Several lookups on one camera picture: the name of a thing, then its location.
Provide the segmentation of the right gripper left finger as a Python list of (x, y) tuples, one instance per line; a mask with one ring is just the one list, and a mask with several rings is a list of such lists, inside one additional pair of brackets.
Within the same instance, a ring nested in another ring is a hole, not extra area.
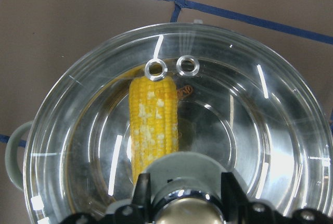
[(129, 203), (117, 206), (100, 220), (88, 213), (76, 213), (66, 217), (61, 223), (152, 223), (152, 216), (150, 174), (141, 173)]

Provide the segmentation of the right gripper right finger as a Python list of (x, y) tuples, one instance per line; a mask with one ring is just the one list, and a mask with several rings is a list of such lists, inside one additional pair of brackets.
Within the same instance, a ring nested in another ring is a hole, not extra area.
[(311, 208), (283, 216), (267, 204), (249, 201), (231, 172), (221, 173), (222, 214), (227, 223), (332, 223), (332, 218)]

